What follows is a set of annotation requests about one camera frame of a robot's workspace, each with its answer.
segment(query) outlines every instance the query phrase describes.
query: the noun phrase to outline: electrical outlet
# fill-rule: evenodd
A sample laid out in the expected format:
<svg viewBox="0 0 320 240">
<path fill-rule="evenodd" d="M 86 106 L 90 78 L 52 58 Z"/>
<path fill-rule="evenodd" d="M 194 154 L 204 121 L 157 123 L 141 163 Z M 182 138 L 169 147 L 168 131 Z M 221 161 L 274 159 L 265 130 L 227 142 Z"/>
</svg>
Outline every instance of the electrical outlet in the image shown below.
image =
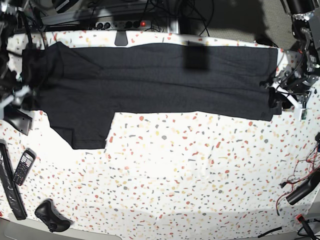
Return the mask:
<svg viewBox="0 0 320 240">
<path fill-rule="evenodd" d="M 95 23 L 97 30 L 138 30 L 150 29 L 150 20 L 126 20 L 126 21 L 98 21 Z"/>
</svg>

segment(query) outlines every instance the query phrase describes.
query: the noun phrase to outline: game controller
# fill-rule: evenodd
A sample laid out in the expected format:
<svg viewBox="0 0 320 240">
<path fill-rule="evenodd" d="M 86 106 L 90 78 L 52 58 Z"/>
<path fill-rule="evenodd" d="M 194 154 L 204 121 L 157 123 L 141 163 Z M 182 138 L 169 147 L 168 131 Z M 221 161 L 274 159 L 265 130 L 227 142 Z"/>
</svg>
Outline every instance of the game controller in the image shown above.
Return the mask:
<svg viewBox="0 0 320 240">
<path fill-rule="evenodd" d="M 41 203 L 34 214 L 39 218 L 48 228 L 51 233 L 53 232 L 63 232 L 67 230 L 71 223 L 69 220 L 60 219 L 52 210 L 52 204 L 49 200 L 45 200 Z"/>
</svg>

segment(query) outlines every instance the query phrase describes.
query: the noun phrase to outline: metal frame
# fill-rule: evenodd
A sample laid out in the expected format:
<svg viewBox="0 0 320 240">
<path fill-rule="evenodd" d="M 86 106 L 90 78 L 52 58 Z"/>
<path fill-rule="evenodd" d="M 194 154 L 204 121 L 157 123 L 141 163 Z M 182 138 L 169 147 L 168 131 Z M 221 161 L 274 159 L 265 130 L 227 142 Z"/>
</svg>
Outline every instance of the metal frame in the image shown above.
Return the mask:
<svg viewBox="0 0 320 240">
<path fill-rule="evenodd" d="M 92 17 L 103 18 L 115 15 L 138 14 L 145 10 L 146 3 L 147 0 L 141 0 L 131 3 L 111 4 L 96 7 L 94 10 L 95 14 Z M 149 4 L 147 10 L 151 10 L 152 8 L 153 6 Z M 92 11 L 93 10 L 89 8 L 80 9 L 77 11 L 64 12 L 52 16 L 44 16 L 41 19 L 43 24 L 45 25 L 63 24 L 89 19 L 91 18 Z"/>
<path fill-rule="evenodd" d="M 165 6 L 167 7 L 169 13 L 175 16 L 178 14 L 178 9 L 180 9 L 181 3 L 182 0 L 166 0 Z M 167 17 L 167 32 L 171 34 L 180 33 L 178 17 L 174 18 L 170 15 Z"/>
</svg>

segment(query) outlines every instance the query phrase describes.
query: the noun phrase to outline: black wire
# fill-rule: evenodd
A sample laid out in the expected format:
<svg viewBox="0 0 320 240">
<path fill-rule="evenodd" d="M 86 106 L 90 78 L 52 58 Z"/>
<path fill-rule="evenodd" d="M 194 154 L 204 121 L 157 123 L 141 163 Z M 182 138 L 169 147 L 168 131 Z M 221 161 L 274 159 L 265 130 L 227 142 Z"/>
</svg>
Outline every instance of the black wire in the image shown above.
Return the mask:
<svg viewBox="0 0 320 240">
<path fill-rule="evenodd" d="M 100 1 L 101 0 L 98 0 L 97 2 L 91 1 L 91 2 L 88 3 L 88 5 L 87 5 L 88 8 L 92 8 L 93 7 L 89 22 L 91 22 L 91 19 L 92 19 L 94 13 L 95 13 L 95 10 L 96 10 L 98 4 L 100 3 Z"/>
<path fill-rule="evenodd" d="M 35 16 L 34 8 L 32 7 L 32 5 L 31 5 L 30 2 L 29 2 L 29 6 L 30 6 L 30 8 L 31 8 L 31 11 L 32 11 L 33 16 Z M 41 38 L 42 38 L 43 47 L 44 47 L 44 49 L 47 49 L 46 42 L 45 42 L 45 38 L 44 38 L 44 34 L 43 34 L 43 32 L 40 30 L 41 27 L 39 26 L 39 24 L 36 22 L 35 19 L 33 19 L 32 17 L 29 17 L 29 16 L 28 16 L 28 18 L 31 19 L 31 21 L 32 21 L 33 24 L 35 25 L 36 29 L 39 31 L 39 33 L 40 33 L 40 35 L 41 35 Z"/>
<path fill-rule="evenodd" d="M 154 21 L 154 20 L 155 20 L 155 23 L 156 23 L 157 26 L 158 26 L 159 32 L 161 32 L 159 22 L 158 22 L 158 20 L 157 20 L 155 17 L 154 17 L 154 18 L 152 19 L 152 21 L 151 21 L 151 28 L 153 27 L 153 21 Z"/>
<path fill-rule="evenodd" d="M 203 29 L 203 31 L 199 34 L 203 34 L 205 32 L 205 30 L 207 30 L 209 24 L 211 23 L 212 19 L 214 18 L 214 14 L 215 14 L 215 0 L 211 0 L 211 3 L 212 3 L 212 11 L 211 11 L 211 15 L 210 15 L 210 18 L 209 18 L 209 21 L 207 22 L 206 26 L 205 26 L 205 29 Z"/>
<path fill-rule="evenodd" d="M 177 19 L 177 17 L 176 16 L 162 16 L 162 15 L 157 15 L 159 18 L 171 18 L 171 19 Z M 202 21 L 202 19 L 201 18 L 197 18 L 197 17 L 190 17 L 190 16 L 188 16 L 188 17 L 186 17 L 186 18 L 188 18 L 188 19 L 191 19 L 191 20 L 198 20 L 198 21 Z"/>
<path fill-rule="evenodd" d="M 281 85 L 282 83 L 287 82 L 287 81 L 288 81 L 288 79 L 289 79 L 289 78 L 291 78 L 291 76 L 292 76 L 292 75 L 293 75 L 293 74 L 298 70 L 298 68 L 300 67 L 300 65 L 301 65 L 301 64 L 302 64 L 302 62 L 304 61 L 305 55 L 306 55 L 306 53 L 305 53 L 305 52 L 303 52 L 303 54 L 302 54 L 302 56 L 301 56 L 301 59 L 300 59 L 299 63 L 295 66 L 295 69 L 294 69 L 292 72 L 290 72 L 290 74 L 289 74 L 288 76 L 286 76 L 286 78 L 285 78 L 285 79 L 283 79 L 283 80 L 279 83 L 279 86 L 277 86 L 275 90 L 277 90 L 277 89 L 280 87 L 280 85 Z"/>
<path fill-rule="evenodd" d="M 56 23 L 56 24 L 44 24 L 43 26 L 46 26 L 46 27 L 60 27 L 60 26 L 78 26 L 78 25 L 81 25 L 80 23 L 65 23 L 65 22 L 62 22 L 62 23 Z"/>
<path fill-rule="evenodd" d="M 283 91 L 276 91 L 279 94 L 286 94 L 286 98 L 292 95 L 303 95 L 303 93 L 298 93 L 298 92 L 294 92 L 294 93 L 289 93 L 289 92 L 283 92 Z"/>
<path fill-rule="evenodd" d="M 155 29 L 155 28 L 153 28 L 153 27 L 150 27 L 150 28 L 148 28 L 148 29 L 146 29 L 146 30 L 144 30 L 145 32 L 148 32 L 148 30 L 156 30 L 158 33 L 160 33 L 160 31 L 158 30 L 158 29 Z"/>
<path fill-rule="evenodd" d="M 140 17 L 139 23 L 141 23 L 141 21 L 143 20 L 145 14 L 146 14 L 146 11 L 147 11 L 149 2 L 150 2 L 149 0 L 146 0 L 146 4 L 145 4 L 144 10 L 143 10 L 143 13 L 142 13 L 142 15 L 141 15 L 141 17 Z"/>
<path fill-rule="evenodd" d="M 298 232 L 297 232 L 297 235 L 298 236 L 300 236 L 300 237 L 309 237 L 308 235 L 306 235 L 306 234 L 301 234 L 300 232 L 302 231 L 302 229 L 303 229 L 304 227 L 302 226 L 302 227 L 300 227 L 300 229 L 298 230 Z"/>
<path fill-rule="evenodd" d="M 165 9 L 164 7 L 159 6 L 159 5 L 158 5 L 158 2 L 156 3 L 156 5 L 155 5 L 152 1 L 149 1 L 149 3 L 150 3 L 151 5 L 153 5 L 155 8 L 158 8 L 158 9 L 161 9 L 161 10 L 165 11 L 165 12 L 166 12 L 168 15 L 170 15 L 171 17 L 175 17 L 175 18 L 178 17 L 178 15 L 174 15 L 174 14 L 172 14 L 171 12 L 169 12 L 167 9 Z"/>
<path fill-rule="evenodd" d="M 192 3 L 190 2 L 191 0 L 187 0 L 187 1 L 188 1 L 188 3 L 192 4 L 192 7 L 193 7 L 193 8 L 196 7 L 196 0 L 192 0 Z M 190 11 L 189 14 L 187 14 L 187 15 L 185 15 L 184 12 L 183 12 L 182 9 L 181 9 L 181 14 L 182 14 L 184 17 L 188 18 L 188 17 L 190 17 L 190 16 L 194 13 L 195 10 L 194 10 L 193 8 L 191 8 L 191 11 Z"/>
<path fill-rule="evenodd" d="M 7 51 L 8 54 L 12 54 L 12 55 L 15 56 L 15 57 L 19 57 L 19 58 L 22 57 L 22 55 L 21 55 L 20 53 L 16 53 L 16 52 L 10 51 L 10 50 L 8 50 L 8 49 L 6 49 L 6 51 Z"/>
<path fill-rule="evenodd" d="M 28 24 L 26 15 L 25 15 L 25 13 L 23 11 L 19 11 L 19 14 L 20 14 L 20 16 L 22 18 L 23 25 L 24 25 L 24 28 L 25 28 L 25 31 L 26 31 L 26 35 L 28 37 L 28 46 L 29 46 L 30 49 L 32 49 L 32 47 L 33 47 L 32 37 L 31 37 L 31 32 L 30 32 L 30 28 L 29 28 L 29 24 Z"/>
<path fill-rule="evenodd" d="M 276 232 L 276 231 L 279 231 L 279 230 L 282 230 L 282 226 L 277 227 L 277 228 L 272 229 L 272 230 L 269 230 L 269 231 L 266 231 L 265 233 L 259 235 L 259 236 L 258 236 L 258 239 L 264 237 L 265 235 L 268 235 L 268 234 L 270 234 L 270 233 L 273 233 L 273 232 Z"/>
<path fill-rule="evenodd" d="M 316 149 L 317 149 L 317 146 L 314 147 L 314 149 L 312 150 L 312 152 L 310 152 L 309 155 L 308 155 L 305 159 L 309 159 L 309 157 L 311 156 L 311 154 L 313 154 Z"/>
<path fill-rule="evenodd" d="M 187 4 L 189 5 L 190 8 L 194 9 L 194 11 L 200 16 L 200 18 L 201 18 L 201 20 L 203 22 L 203 25 L 204 25 L 204 30 L 206 30 L 206 33 L 208 34 L 208 37 L 210 37 L 210 34 L 209 34 L 209 31 L 208 31 L 204 16 L 202 16 L 202 14 L 198 11 L 198 9 L 195 6 L 192 6 L 189 2 Z"/>
</svg>

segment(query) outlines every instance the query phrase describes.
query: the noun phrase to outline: dark fabric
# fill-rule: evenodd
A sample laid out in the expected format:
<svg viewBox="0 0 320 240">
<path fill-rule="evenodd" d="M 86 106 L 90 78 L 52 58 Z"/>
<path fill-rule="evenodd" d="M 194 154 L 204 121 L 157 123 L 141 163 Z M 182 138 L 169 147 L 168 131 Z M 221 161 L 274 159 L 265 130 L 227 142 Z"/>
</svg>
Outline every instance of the dark fabric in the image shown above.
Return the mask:
<svg viewBox="0 0 320 240">
<path fill-rule="evenodd" d="M 157 43 L 70 49 L 58 42 L 34 54 L 38 65 L 31 72 L 38 82 L 46 72 L 48 78 L 33 109 L 45 111 L 74 149 L 104 148 L 115 112 L 201 111 L 265 121 L 277 113 L 262 86 L 275 76 L 273 48 Z M 23 71 L 32 55 L 23 53 Z"/>
</svg>

